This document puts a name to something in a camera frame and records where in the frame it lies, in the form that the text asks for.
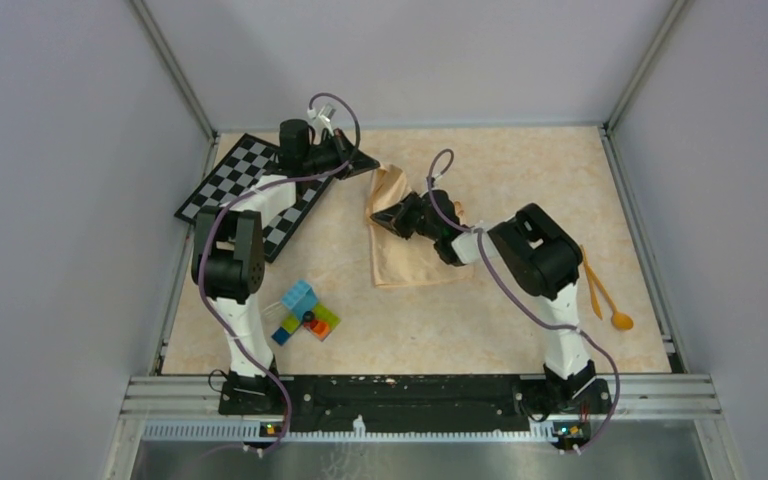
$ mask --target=beige cloth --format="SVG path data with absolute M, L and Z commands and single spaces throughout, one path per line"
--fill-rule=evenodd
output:
M 376 225 L 369 216 L 398 203 L 411 192 L 407 175 L 401 168 L 385 165 L 372 176 L 372 190 L 364 215 L 369 224 L 372 250 L 372 281 L 379 288 L 436 285 L 472 278 L 473 265 L 453 267 L 437 256 L 434 242 L 414 234 L 410 240 L 397 237 Z M 461 205 L 455 211 L 463 219 Z

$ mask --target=toy block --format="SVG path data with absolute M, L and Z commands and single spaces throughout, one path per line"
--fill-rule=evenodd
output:
M 299 321 L 298 318 L 296 318 L 295 315 L 290 314 L 287 315 L 287 318 L 284 319 L 283 322 L 281 322 L 281 328 L 287 331 L 290 335 L 296 333 L 296 330 L 299 329 L 299 325 L 302 323 Z
M 278 330 L 275 330 L 275 333 L 272 334 L 272 340 L 275 340 L 275 343 L 278 345 L 284 345 L 287 343 L 287 340 L 290 339 L 290 332 L 284 330 L 283 328 L 279 328 Z
M 308 327 L 308 330 L 311 331 L 314 335 L 316 335 L 316 338 L 318 338 L 320 341 L 325 340 L 325 337 L 328 336 L 329 333 L 331 333 L 331 327 L 328 326 L 325 322 L 320 322 L 319 320 L 314 320 L 310 322 Z
M 328 324 L 330 330 L 334 330 L 340 324 L 340 317 L 334 315 L 334 312 L 325 308 L 321 303 L 317 303 L 312 311 L 317 320 Z
M 299 280 L 287 293 L 281 297 L 281 303 L 293 312 L 297 319 L 301 320 L 304 312 L 311 310 L 319 300 L 311 287 L 304 280 Z

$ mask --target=orange block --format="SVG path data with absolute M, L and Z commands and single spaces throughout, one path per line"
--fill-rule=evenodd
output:
M 320 322 L 319 320 L 313 320 L 306 326 L 320 340 L 325 340 L 325 337 L 331 333 L 331 328 L 328 326 L 328 324 L 325 322 Z

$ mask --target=green block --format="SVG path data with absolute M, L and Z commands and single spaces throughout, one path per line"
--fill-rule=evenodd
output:
M 316 316 L 316 319 L 320 322 L 327 323 L 328 327 L 330 327 L 332 331 L 337 328 L 337 325 L 340 324 L 340 317 L 334 315 L 331 310 L 323 307 L 321 303 L 317 303 L 316 306 L 313 307 L 312 311 L 313 315 Z
M 281 327 L 284 328 L 290 335 L 296 333 L 296 330 L 299 329 L 299 325 L 301 325 L 302 322 L 299 321 L 298 318 L 296 318 L 295 315 L 292 313 L 287 315 L 287 318 L 284 319 L 283 322 L 281 322 Z

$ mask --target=gray wall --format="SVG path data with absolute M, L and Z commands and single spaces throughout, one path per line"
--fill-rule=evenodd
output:
M 364 126 L 600 122 L 671 0 L 148 0 L 219 129 L 321 90 Z
M 695 2 L 619 139 L 685 356 L 768 478 L 768 2 Z
M 123 1 L 0 1 L 0 479 L 101 474 L 206 139 Z

